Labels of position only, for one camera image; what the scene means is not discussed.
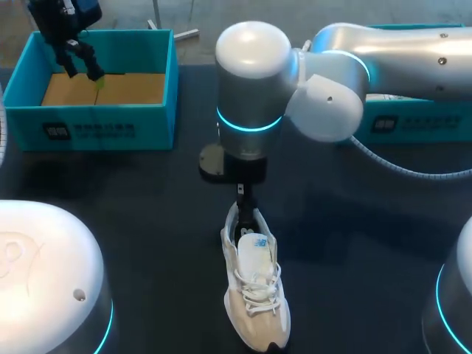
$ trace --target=table surface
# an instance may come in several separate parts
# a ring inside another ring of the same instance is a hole
[[[219,239],[235,189],[198,174],[201,148],[217,138],[215,68],[180,70],[175,150],[20,154],[13,146],[1,196],[62,207],[94,233],[121,353],[244,353],[223,306]],[[422,172],[472,167],[469,145],[376,151]],[[472,215],[471,185],[400,176],[284,122],[255,194],[279,242],[288,352],[424,353],[421,310]]]

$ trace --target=teal box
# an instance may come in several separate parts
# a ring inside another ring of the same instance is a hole
[[[418,30],[463,26],[387,24],[371,27],[383,30]],[[472,103],[436,103],[416,99],[367,100],[361,126],[355,137],[364,144],[470,142]]]
[[[162,104],[41,106],[53,73],[63,72],[39,32],[28,39],[4,93],[10,132],[23,151],[170,150],[178,94],[171,30],[96,30],[91,44],[107,74],[165,73]],[[79,72],[86,72],[74,58]]]

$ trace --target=sneaker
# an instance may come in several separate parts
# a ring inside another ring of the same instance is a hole
[[[282,349],[290,336],[290,311],[283,293],[277,241],[258,209],[260,233],[242,230],[235,244],[238,208],[234,203],[221,230],[228,273],[224,305],[237,334],[257,352]]]

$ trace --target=shoelace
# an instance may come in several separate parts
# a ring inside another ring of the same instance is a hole
[[[242,283],[243,299],[246,303],[246,311],[252,315],[254,313],[272,311],[275,315],[275,310],[280,306],[280,299],[277,296],[277,282],[280,278],[281,268],[279,263],[276,263],[277,274],[271,278],[270,283],[260,284],[255,282],[258,273],[252,275],[251,280],[246,280],[240,276],[237,269],[235,269],[235,276]]]

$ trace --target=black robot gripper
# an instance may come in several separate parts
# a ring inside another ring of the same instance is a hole
[[[237,186],[237,208],[239,210],[235,228],[235,242],[247,232],[259,232],[254,218],[257,208],[252,186],[266,179],[267,158],[254,161],[236,159],[219,144],[207,145],[200,154],[199,171],[202,179],[213,184],[233,184]]]

